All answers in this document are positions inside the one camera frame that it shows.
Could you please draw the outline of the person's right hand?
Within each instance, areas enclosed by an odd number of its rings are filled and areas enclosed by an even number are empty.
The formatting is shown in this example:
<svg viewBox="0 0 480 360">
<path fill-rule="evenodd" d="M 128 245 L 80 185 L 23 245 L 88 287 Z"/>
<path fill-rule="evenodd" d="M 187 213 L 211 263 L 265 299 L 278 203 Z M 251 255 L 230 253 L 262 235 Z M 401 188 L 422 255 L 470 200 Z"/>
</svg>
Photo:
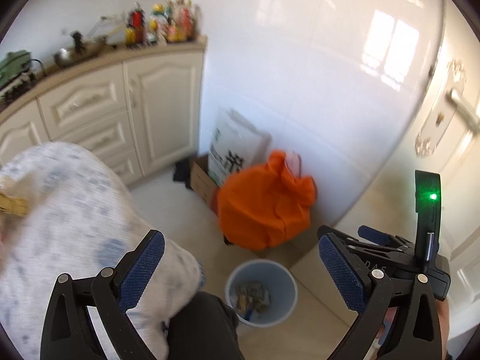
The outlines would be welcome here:
<svg viewBox="0 0 480 360">
<path fill-rule="evenodd" d="M 435 309 L 433 314 L 427 312 L 426 317 L 429 317 L 428 322 L 423 325 L 423 328 L 428 328 L 425 333 L 420 334 L 420 325 L 416 325 L 415 334 L 417 336 L 423 336 L 424 338 L 432 339 L 439 338 L 441 345 L 441 357 L 440 359 L 452 359 L 452 356 L 448 352 L 448 337 L 450 334 L 450 307 L 448 299 L 444 301 L 436 300 Z M 389 332 L 392 323 L 395 320 L 397 307 L 391 307 L 386 311 L 382 325 L 377 331 L 376 339 L 380 343 L 385 335 Z"/>
</svg>

